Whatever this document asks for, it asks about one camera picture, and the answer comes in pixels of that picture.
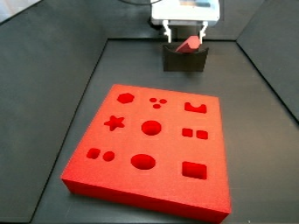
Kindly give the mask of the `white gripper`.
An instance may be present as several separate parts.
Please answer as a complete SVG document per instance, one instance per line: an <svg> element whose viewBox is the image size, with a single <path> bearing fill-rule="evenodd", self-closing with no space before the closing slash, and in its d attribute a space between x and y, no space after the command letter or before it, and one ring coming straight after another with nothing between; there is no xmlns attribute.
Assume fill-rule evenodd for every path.
<svg viewBox="0 0 299 224"><path fill-rule="evenodd" d="M201 23L199 32L201 44L208 26L213 26L219 19L219 0L160 0L152 4L151 20L155 25L163 24L163 34L168 44L172 43L169 25L199 25Z"/></svg>

